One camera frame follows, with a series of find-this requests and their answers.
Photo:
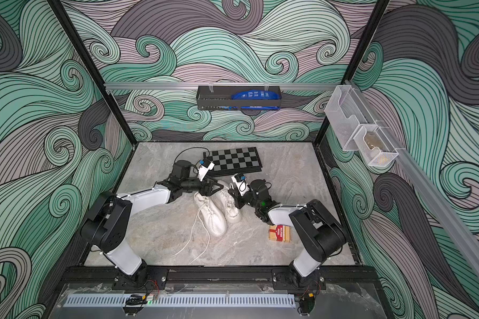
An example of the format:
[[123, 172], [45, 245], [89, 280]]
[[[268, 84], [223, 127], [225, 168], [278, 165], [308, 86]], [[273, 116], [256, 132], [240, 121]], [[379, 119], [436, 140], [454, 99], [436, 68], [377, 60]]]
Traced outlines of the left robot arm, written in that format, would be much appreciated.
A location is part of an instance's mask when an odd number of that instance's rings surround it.
[[124, 275], [139, 273], [144, 260], [126, 242], [133, 215], [151, 207], [174, 202], [184, 193], [211, 196], [223, 186], [208, 176], [215, 164], [204, 159], [197, 164], [186, 160], [173, 163], [169, 176], [153, 187], [132, 194], [101, 193], [86, 212], [79, 235], [100, 252]]

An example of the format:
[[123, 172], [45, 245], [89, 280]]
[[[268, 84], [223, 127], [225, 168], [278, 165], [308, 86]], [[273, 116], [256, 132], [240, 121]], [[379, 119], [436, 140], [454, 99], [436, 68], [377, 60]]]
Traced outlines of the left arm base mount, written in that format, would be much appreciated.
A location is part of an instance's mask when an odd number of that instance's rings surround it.
[[133, 275], [118, 272], [113, 289], [117, 291], [163, 290], [168, 278], [168, 269], [164, 267], [141, 267]]

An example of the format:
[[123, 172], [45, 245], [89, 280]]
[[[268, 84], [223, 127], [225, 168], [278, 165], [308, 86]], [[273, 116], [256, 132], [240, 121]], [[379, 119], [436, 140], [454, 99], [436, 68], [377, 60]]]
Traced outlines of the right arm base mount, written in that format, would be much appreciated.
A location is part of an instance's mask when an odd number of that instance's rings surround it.
[[301, 276], [291, 267], [274, 268], [271, 272], [271, 279], [275, 290], [287, 291], [319, 291], [324, 289], [324, 279], [318, 271], [308, 276]]

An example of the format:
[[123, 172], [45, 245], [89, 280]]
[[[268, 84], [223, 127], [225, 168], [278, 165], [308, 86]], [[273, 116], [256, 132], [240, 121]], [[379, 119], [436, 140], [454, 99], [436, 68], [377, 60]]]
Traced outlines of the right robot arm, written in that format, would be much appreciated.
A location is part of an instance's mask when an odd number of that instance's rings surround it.
[[296, 231], [303, 251], [290, 263], [295, 280], [312, 275], [334, 253], [341, 252], [347, 243], [341, 224], [317, 199], [303, 205], [284, 205], [271, 198], [270, 188], [264, 179], [247, 183], [242, 174], [232, 177], [228, 193], [235, 206], [248, 205], [255, 215], [270, 226], [290, 227]]

